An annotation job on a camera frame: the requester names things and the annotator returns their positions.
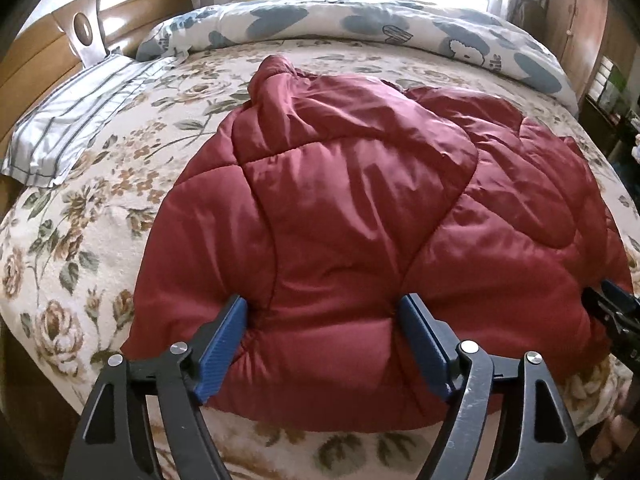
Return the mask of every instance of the bedsheet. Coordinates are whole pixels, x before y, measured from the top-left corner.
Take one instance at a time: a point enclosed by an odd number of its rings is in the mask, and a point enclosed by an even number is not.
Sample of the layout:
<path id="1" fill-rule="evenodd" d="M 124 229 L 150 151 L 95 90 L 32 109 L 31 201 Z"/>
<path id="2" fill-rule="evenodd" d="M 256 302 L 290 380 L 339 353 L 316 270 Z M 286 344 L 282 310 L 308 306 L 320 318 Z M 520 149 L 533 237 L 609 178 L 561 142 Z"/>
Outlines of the bedsheet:
<path id="1" fill-rule="evenodd" d="M 277 53 L 310 72 L 496 94 L 556 135 L 574 137 L 616 220 L 640 293 L 638 213 L 604 156 L 551 97 L 468 64 L 380 43 L 269 41 L 200 53 L 124 107 L 61 186 L 27 188 L 0 225 L 0 314 L 76 410 L 127 337 L 136 275 L 162 198 L 228 111 L 247 99 L 259 63 Z M 612 411 L 629 380 L 629 371 L 609 357 L 561 385 L 578 432 Z M 150 414 L 165 475 L 177 480 L 155 403 Z M 204 417 L 232 474 L 252 479 L 414 478 L 438 429 L 305 433 L 210 409 Z M 492 415 L 488 427 L 495 432 L 496 424 Z M 483 444 L 481 461 L 491 448 L 491 441 Z"/>

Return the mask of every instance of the metal screw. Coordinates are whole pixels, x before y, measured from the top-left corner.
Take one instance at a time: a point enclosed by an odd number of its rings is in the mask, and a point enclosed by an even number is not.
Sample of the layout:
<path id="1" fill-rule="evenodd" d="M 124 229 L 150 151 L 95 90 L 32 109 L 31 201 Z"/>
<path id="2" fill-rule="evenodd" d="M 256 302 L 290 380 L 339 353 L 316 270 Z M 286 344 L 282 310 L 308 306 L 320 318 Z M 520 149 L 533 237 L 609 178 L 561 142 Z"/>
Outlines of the metal screw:
<path id="1" fill-rule="evenodd" d="M 475 354 L 480 349 L 478 343 L 471 340 L 466 340 L 460 343 L 460 348 L 462 348 L 462 351 L 465 354 Z"/>
<path id="2" fill-rule="evenodd" d="M 527 352 L 527 361 L 532 365 L 539 365 L 542 362 L 542 355 L 538 352 Z"/>
<path id="3" fill-rule="evenodd" d="M 187 348 L 187 343 L 185 343 L 184 341 L 178 341 L 177 343 L 172 344 L 169 350 L 174 355 L 180 355 L 184 354 L 187 351 Z"/>
<path id="4" fill-rule="evenodd" d="M 107 364 L 109 366 L 118 366 L 119 364 L 122 364 L 122 362 L 124 361 L 122 355 L 120 354 L 114 354 L 111 357 L 109 357 Z"/>

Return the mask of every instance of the quilted red fabric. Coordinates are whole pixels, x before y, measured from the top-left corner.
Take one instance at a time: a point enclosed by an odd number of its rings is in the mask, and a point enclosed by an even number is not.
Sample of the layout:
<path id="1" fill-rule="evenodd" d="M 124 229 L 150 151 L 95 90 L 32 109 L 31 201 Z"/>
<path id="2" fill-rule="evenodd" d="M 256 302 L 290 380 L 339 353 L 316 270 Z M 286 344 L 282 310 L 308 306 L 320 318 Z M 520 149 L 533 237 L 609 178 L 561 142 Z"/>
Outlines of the quilted red fabric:
<path id="1" fill-rule="evenodd" d="M 444 414 L 396 323 L 404 294 L 493 354 L 541 352 L 559 381 L 606 355 L 580 292 L 630 290 L 630 275 L 575 145 L 480 92 L 401 92 L 282 57 L 249 94 L 162 203 L 127 357 L 188 340 L 238 293 L 249 329 L 211 406 L 384 431 Z"/>

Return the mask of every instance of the wooden furniture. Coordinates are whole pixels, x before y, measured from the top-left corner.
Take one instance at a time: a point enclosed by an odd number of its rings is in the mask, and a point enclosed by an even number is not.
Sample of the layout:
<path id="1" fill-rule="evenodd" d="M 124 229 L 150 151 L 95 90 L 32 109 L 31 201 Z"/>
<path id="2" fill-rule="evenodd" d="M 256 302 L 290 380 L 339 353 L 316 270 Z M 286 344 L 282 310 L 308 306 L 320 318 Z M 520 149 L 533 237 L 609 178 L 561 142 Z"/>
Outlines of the wooden furniture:
<path id="1" fill-rule="evenodd" d="M 566 72 L 578 102 L 600 57 L 608 7 L 608 0 L 549 0 L 545 44 Z"/>
<path id="2" fill-rule="evenodd" d="M 0 157 L 15 122 L 60 83 L 118 46 L 135 56 L 153 27 L 189 10 L 191 0 L 74 0 L 34 22 L 0 62 Z M 0 176 L 0 218 L 19 190 Z"/>
<path id="3" fill-rule="evenodd" d="M 618 143 L 617 125 L 588 96 L 580 110 L 578 122 L 589 134 L 598 149 L 605 156 L 609 156 Z"/>
<path id="4" fill-rule="evenodd" d="M 0 413 L 0 478 L 46 480 L 24 453 L 2 413 Z"/>
<path id="5" fill-rule="evenodd" d="M 602 55 L 607 56 L 628 80 L 638 50 L 638 42 L 618 10 L 609 5 Z"/>
<path id="6" fill-rule="evenodd" d="M 0 158 L 15 122 L 62 82 L 118 46 L 133 57 L 153 27 L 189 10 L 191 0 L 75 0 L 34 22 L 0 62 Z M 21 189 L 0 175 L 0 220 Z M 13 335 L 0 333 L 0 405 L 30 460 L 58 476 L 78 414 Z"/>

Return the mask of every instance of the pillow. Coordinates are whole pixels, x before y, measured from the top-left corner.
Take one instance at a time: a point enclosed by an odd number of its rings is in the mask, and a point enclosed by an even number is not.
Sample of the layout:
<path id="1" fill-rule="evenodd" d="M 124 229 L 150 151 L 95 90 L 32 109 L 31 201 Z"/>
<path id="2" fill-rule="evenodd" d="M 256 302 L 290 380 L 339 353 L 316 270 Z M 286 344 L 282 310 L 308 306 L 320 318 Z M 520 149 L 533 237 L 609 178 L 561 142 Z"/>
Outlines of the pillow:
<path id="1" fill-rule="evenodd" d="M 175 61 L 112 53 L 75 74 L 16 123 L 2 174 L 25 186 L 61 184 L 111 117 Z"/>

